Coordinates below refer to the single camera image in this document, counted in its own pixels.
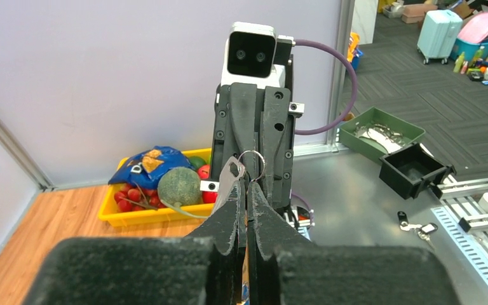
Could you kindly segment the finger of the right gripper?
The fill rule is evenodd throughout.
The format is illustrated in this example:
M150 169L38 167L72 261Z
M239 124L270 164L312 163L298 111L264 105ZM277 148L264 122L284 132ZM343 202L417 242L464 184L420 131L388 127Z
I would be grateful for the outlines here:
M233 83L229 88L229 112L233 133L233 151L240 155L256 149L255 109L257 86Z
M261 117L261 154L264 157L262 190L266 198L280 198L283 183L292 178L292 150L285 135L290 90L267 86Z

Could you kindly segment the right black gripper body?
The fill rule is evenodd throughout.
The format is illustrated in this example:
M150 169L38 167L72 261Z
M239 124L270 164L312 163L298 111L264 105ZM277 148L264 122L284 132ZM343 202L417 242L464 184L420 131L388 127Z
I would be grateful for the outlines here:
M286 129L286 137L289 143L287 144L289 148L292 150L292 172L293 172L293 164L294 164L294 138L295 138L295 121L296 119L300 118L303 114L303 106L301 104L297 104L292 100L292 88L293 88L293 65L292 62L288 67L288 77L289 84L286 89L290 90L290 108L289 108L289 117L288 117L288 124ZM210 180L212 181L219 181L219 174L226 163L226 161L231 156L237 157L237 154L233 151L233 133L231 129L231 117L230 117L230 104L229 104L229 88L231 85L224 85L221 84L218 86L216 90L216 97L215 97L215 123L213 129L213 142L212 142L212 163L211 163L211 172L210 172ZM257 102L256 102L256 109L255 109L255 139L256 139L256 149L261 156L261 117L262 112L264 109L264 89L257 88ZM265 160L262 156L260 159L257 155L253 153L247 153L244 155L243 164L246 166L248 173L251 177L256 178L260 177L257 180L258 185L264 195L262 190L262 179L264 178L264 164ZM281 192L280 198L266 198L267 203L270 207L272 207L276 211L281 211L286 209L290 205L290 197L291 197L291 188L292 188L292 178L290 180L286 180L283 183L283 191Z

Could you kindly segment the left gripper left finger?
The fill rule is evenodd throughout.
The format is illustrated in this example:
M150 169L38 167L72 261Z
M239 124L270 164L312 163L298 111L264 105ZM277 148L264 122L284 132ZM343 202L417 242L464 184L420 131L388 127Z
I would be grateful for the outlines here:
M243 254L240 182L181 238L76 237L46 256L25 304L236 304Z

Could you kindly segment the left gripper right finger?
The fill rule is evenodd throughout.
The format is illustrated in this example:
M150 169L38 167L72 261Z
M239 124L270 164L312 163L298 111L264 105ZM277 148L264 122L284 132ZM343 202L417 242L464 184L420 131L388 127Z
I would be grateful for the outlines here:
M322 247L247 189L251 304L459 304L445 266L419 247Z

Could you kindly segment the keyring bundle with red tag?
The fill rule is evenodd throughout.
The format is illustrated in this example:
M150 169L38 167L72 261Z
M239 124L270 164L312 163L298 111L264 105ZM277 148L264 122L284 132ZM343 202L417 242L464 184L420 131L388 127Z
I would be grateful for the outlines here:
M231 242L236 250L236 266L233 278L236 304L251 303L247 231L248 222L253 218L253 213L249 211L248 187L251 182L259 180L260 177L251 177L243 164L242 159L247 153L253 153L262 159L262 156L254 150L244 151L237 157L229 157L219 174L217 199L212 210L212 212L216 212L229 203L234 203L236 207L236 233Z

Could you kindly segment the keys on metal table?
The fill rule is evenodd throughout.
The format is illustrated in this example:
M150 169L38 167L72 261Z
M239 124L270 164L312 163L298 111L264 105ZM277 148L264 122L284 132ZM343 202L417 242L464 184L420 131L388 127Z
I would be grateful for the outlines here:
M408 216L403 211L397 212L399 228L405 232L413 232L418 238L427 242L429 247L434 250L435 246L431 241L430 236L438 231L438 225L430 222L428 224L415 224L408 220Z

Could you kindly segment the red apple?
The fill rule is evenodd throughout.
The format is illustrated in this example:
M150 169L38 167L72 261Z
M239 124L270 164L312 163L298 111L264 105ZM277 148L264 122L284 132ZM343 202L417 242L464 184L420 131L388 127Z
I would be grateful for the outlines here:
M210 165L203 165L197 170L200 178L200 190L204 203L215 203L217 201L217 184L210 180Z

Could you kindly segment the green lime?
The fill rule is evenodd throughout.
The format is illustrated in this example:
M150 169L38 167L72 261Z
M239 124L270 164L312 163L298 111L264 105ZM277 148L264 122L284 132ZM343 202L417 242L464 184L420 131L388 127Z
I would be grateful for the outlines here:
M193 170L196 171L196 172L201 167L207 165L207 162L203 158L201 158L199 156L190 156L190 157L188 157L188 160L189 160L191 166L193 167Z

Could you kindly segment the green melon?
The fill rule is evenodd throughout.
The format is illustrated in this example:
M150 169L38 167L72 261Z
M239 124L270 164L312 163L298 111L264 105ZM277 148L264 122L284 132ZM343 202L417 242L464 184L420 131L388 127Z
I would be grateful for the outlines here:
M173 168L159 181L159 199L162 203L171 205L195 205L201 198L200 182L201 179L194 170L185 167Z

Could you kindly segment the blue chip bag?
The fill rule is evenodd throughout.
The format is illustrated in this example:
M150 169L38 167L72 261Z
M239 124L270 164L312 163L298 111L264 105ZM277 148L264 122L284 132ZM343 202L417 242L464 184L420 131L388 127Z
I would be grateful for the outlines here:
M170 146L154 146L126 159L109 179L108 184L129 184L145 189L157 189L162 176L177 167L193 168L180 150Z

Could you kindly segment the red cherry tomatoes bunch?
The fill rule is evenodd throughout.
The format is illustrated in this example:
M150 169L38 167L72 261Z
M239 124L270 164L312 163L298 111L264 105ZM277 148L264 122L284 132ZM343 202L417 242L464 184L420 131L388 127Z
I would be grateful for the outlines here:
M159 210L166 208L161 202L158 191L133 186L125 183L118 186L113 195L119 212L137 212L142 210Z

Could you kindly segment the green tray with rings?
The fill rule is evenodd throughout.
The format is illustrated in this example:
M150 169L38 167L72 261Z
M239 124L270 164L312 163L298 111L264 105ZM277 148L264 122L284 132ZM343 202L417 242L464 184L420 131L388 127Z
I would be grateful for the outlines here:
M339 142L374 163L419 141L425 130L386 111L371 107L339 127Z

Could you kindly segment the black plastic tray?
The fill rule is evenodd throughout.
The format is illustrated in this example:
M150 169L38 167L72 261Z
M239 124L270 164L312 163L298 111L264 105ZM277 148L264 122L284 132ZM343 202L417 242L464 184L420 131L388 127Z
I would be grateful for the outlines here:
M380 157L379 178L401 198L417 198L425 189L441 184L454 165L447 165L424 151L420 143Z

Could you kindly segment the light blue suitcase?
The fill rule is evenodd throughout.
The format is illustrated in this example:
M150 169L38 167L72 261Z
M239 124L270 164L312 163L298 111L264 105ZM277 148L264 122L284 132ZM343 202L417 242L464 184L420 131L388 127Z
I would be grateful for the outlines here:
M425 14L423 26L417 41L417 51L423 56L423 64L431 60L448 63L463 20L451 10L433 10Z

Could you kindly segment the pink plastic lid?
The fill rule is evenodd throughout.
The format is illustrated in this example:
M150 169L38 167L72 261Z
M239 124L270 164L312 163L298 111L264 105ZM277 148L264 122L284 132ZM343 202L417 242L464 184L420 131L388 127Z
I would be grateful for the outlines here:
M488 12L481 12L463 26L457 38L467 43L479 44L488 37Z

